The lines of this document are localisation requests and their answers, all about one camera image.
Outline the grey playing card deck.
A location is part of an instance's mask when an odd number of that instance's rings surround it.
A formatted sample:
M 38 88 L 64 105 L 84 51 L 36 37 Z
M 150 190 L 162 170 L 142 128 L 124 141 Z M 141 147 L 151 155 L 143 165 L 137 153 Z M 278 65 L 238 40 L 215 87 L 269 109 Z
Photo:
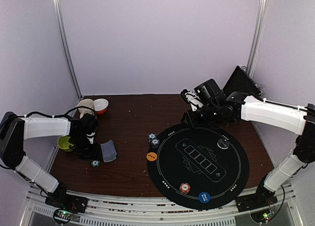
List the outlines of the grey playing card deck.
M 102 151 L 102 159 L 104 162 L 111 162 L 116 160 L 117 152 L 113 140 L 100 145 Z

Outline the purple poker chip stack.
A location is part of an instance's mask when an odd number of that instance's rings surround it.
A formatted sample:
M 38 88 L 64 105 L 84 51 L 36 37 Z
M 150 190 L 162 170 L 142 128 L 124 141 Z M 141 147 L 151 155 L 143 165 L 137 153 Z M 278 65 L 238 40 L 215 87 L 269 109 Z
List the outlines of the purple poker chip stack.
M 157 138 L 154 138 L 151 140 L 151 147 L 152 148 L 158 148 L 160 144 L 160 141 Z

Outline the orange big blind button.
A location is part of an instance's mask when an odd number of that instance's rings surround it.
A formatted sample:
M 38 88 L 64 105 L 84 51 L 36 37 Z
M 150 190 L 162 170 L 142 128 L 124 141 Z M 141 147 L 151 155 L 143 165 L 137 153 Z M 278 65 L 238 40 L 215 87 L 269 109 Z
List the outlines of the orange big blind button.
M 156 161 L 157 158 L 158 158 L 158 155 L 157 155 L 157 153 L 155 153 L 155 152 L 149 152 L 149 153 L 146 155 L 146 159 L 147 159 L 148 161 Z

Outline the orange poker chip stack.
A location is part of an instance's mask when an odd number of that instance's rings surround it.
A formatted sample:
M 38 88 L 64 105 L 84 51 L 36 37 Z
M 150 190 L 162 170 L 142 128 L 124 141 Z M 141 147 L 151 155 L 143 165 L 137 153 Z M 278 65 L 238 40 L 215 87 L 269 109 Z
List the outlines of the orange poker chip stack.
M 179 190 L 183 194 L 187 194 L 190 192 L 190 185 L 188 183 L 182 183 L 179 187 Z

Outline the blue small blind button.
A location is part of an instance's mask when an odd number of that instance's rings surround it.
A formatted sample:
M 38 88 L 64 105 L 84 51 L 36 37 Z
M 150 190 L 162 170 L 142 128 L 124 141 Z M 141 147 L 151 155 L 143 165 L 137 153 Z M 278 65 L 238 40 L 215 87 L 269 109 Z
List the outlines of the blue small blind button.
M 201 192 L 199 195 L 198 195 L 198 199 L 201 203 L 209 203 L 210 200 L 211 200 L 211 196 L 209 193 L 207 192 Z

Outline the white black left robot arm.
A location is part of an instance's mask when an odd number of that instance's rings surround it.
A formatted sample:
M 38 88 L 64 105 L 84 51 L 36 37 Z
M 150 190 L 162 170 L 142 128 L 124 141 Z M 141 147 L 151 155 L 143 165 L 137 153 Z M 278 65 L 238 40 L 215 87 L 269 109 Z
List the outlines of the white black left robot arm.
M 1 166 L 35 183 L 60 208 L 67 208 L 71 198 L 66 193 L 65 184 L 27 156 L 24 142 L 33 138 L 68 137 L 79 157 L 93 159 L 99 154 L 99 145 L 94 141 L 97 127 L 95 113 L 86 113 L 76 119 L 68 112 L 61 115 L 46 115 L 38 111 L 26 115 L 6 112 L 0 122 Z

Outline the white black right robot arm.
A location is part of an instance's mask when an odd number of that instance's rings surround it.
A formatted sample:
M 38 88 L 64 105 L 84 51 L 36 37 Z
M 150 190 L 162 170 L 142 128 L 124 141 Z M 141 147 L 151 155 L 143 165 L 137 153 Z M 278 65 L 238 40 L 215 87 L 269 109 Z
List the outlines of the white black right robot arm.
M 285 182 L 315 161 L 315 106 L 311 103 L 306 106 L 289 105 L 241 90 L 226 94 L 213 79 L 193 91 L 183 89 L 180 96 L 190 105 L 190 111 L 182 118 L 182 122 L 189 126 L 242 120 L 282 129 L 296 136 L 288 156 L 260 181 L 252 196 L 252 202 L 257 207 L 264 206 Z

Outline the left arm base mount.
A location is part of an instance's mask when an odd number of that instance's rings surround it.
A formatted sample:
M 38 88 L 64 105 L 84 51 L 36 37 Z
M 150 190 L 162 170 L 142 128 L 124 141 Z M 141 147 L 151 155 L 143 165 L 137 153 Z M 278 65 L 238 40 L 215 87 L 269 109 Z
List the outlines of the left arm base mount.
M 45 204 L 74 213 L 85 213 L 88 199 L 82 196 L 67 194 L 65 191 L 55 191 L 48 193 Z

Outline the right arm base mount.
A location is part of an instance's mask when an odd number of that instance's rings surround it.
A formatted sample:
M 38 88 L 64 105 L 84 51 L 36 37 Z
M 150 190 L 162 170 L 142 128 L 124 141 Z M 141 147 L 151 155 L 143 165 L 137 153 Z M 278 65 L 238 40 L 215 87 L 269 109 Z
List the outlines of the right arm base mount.
M 274 193 L 254 193 L 236 198 L 236 206 L 239 212 L 251 211 L 277 203 L 278 199 Z

